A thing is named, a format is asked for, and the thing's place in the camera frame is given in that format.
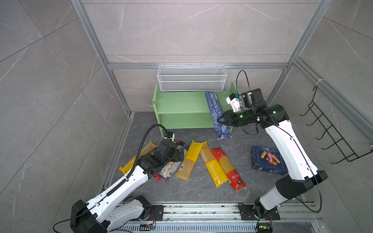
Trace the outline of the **long blue spaghetti box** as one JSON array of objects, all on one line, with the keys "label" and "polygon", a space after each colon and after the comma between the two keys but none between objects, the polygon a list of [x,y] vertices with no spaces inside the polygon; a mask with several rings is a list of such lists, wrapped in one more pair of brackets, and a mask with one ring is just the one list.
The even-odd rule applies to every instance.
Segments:
[{"label": "long blue spaghetti box", "polygon": [[218,140],[230,139],[232,137],[230,127],[218,122],[218,118],[223,116],[223,111],[217,94],[215,92],[206,91],[205,97],[213,119]]}]

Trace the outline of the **blue Barilla rigatoni box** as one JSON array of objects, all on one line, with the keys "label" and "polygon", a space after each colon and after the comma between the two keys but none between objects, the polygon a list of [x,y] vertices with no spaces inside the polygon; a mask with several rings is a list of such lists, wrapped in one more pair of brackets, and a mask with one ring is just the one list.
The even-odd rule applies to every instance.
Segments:
[{"label": "blue Barilla rigatoni box", "polygon": [[252,169],[286,175],[288,169],[278,149],[253,146],[251,150]]}]

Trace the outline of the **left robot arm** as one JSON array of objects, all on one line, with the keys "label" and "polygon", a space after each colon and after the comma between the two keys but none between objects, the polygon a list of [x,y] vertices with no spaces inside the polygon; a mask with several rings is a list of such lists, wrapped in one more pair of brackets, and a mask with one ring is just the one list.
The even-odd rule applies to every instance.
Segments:
[{"label": "left robot arm", "polygon": [[150,202],[143,196],[127,197],[159,174],[170,162],[182,162],[185,149],[172,140],[150,145],[140,152],[137,164],[101,194],[87,202],[77,201],[71,209],[70,228],[75,233],[109,233],[120,230],[130,220],[151,217]]}]

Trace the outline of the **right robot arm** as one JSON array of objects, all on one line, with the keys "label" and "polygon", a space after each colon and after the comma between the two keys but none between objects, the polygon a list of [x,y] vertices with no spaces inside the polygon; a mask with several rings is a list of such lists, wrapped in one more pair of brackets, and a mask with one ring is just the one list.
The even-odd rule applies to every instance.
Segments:
[{"label": "right robot arm", "polygon": [[255,111],[228,110],[218,117],[217,122],[230,127],[258,123],[274,141],[287,166],[287,175],[276,181],[275,187],[255,201],[253,211],[258,219],[264,218],[268,212],[288,200],[319,186],[328,178],[327,173],[319,170],[307,156],[283,106],[274,104]]}]

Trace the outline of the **clear black label pasta bag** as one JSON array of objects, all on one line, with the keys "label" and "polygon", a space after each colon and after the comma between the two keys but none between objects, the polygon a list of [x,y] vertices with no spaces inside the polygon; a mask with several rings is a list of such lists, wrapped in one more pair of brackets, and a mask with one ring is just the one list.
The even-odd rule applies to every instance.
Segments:
[{"label": "clear black label pasta bag", "polygon": [[[177,149],[179,149],[180,152],[182,153],[182,157],[185,157],[187,153],[187,149],[188,149],[187,144],[182,141],[177,142]],[[161,172],[158,173],[158,175],[161,178],[165,179],[166,182],[168,182],[172,174],[174,174],[179,169],[182,162],[183,162],[183,159],[179,162],[169,162],[168,164],[165,165],[165,167],[161,170]]]}]

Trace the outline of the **green metal shelf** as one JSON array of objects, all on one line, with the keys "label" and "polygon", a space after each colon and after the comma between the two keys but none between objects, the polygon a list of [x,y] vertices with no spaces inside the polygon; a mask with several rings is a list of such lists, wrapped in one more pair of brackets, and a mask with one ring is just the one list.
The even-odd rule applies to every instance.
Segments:
[{"label": "green metal shelf", "polygon": [[168,130],[214,128],[204,91],[162,92],[156,84],[152,103],[157,122]]}]

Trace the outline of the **yellow pasta bag far left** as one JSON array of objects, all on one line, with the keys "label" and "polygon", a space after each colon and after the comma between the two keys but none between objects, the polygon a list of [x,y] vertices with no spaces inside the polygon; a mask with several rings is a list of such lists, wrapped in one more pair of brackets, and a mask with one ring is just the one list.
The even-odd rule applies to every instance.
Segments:
[{"label": "yellow pasta bag far left", "polygon": [[[143,156],[143,155],[146,155],[147,153],[149,153],[151,150],[157,148],[158,146],[156,144],[154,144],[152,141],[150,141],[146,146],[144,146],[140,152],[140,156]],[[119,171],[124,175],[126,173],[128,173],[134,163],[135,163],[135,159],[136,159],[137,156],[134,156],[126,165],[124,165],[123,167],[119,167]]]}]

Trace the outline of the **yellow top brown spaghetti bag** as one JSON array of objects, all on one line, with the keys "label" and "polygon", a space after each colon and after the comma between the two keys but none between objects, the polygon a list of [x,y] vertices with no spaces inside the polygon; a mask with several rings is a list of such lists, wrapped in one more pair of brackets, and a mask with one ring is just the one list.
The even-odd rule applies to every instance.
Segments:
[{"label": "yellow top brown spaghetti bag", "polygon": [[181,166],[179,167],[178,171],[176,172],[175,176],[181,180],[189,181],[190,175],[194,169],[195,163],[199,157],[200,151],[207,142],[195,142],[192,141],[189,149],[187,150],[187,154],[182,162]]}]

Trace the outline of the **red spaghetti bag left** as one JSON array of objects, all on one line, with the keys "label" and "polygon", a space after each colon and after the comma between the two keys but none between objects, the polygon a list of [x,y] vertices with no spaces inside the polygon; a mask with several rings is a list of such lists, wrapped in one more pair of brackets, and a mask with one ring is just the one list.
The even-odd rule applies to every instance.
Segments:
[{"label": "red spaghetti bag left", "polygon": [[154,177],[156,178],[157,182],[160,181],[161,179],[163,179],[163,177],[159,174],[154,175]]}]

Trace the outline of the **red spaghetti bag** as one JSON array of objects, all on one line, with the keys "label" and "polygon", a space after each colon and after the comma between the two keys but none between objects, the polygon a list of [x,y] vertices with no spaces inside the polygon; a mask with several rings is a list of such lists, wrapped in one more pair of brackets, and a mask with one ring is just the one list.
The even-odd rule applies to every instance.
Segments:
[{"label": "red spaghetti bag", "polygon": [[154,175],[154,177],[156,178],[157,182],[160,181],[161,179],[163,179],[163,177],[159,174]]},{"label": "red spaghetti bag", "polygon": [[232,188],[236,191],[240,189],[246,189],[247,186],[243,182],[239,173],[235,170],[233,164],[230,162],[230,160],[226,156],[223,149],[222,148],[212,149],[211,152],[216,158],[216,160],[218,161],[225,175],[228,177]]}]

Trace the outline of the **yellow Pastatime spaghetti bag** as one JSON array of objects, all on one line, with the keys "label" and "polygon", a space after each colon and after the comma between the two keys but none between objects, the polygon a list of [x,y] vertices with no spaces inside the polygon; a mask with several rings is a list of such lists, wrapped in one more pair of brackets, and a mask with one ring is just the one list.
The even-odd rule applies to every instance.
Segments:
[{"label": "yellow Pastatime spaghetti bag", "polygon": [[207,142],[202,143],[200,156],[204,161],[216,188],[219,188],[222,184],[228,181],[228,177],[219,165]]}]

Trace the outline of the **red spaghetti bag right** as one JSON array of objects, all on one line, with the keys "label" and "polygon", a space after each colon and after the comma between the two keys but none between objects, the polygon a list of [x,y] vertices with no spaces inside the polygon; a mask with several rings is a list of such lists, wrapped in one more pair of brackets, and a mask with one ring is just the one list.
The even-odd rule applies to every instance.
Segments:
[{"label": "red spaghetti bag right", "polygon": [[211,152],[216,158],[216,160],[218,161],[225,175],[228,177],[232,188],[236,191],[240,189],[246,189],[247,186],[243,182],[239,173],[235,170],[233,164],[230,162],[230,160],[226,156],[223,149],[222,148],[212,149]]}]

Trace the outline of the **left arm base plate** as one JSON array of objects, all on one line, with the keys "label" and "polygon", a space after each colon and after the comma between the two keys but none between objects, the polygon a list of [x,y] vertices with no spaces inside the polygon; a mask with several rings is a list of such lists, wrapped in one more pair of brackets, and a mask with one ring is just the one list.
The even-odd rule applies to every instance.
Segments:
[{"label": "left arm base plate", "polygon": [[144,212],[136,220],[139,221],[151,221],[155,219],[156,222],[163,220],[164,215],[164,205],[152,205],[150,209],[145,209]]}]

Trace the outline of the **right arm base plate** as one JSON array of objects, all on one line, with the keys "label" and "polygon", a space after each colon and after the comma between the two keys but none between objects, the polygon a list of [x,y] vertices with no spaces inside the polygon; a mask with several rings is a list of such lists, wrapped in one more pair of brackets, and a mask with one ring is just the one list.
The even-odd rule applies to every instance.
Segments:
[{"label": "right arm base plate", "polygon": [[265,210],[259,205],[239,203],[237,208],[242,220],[280,220],[276,207],[272,210]]}]

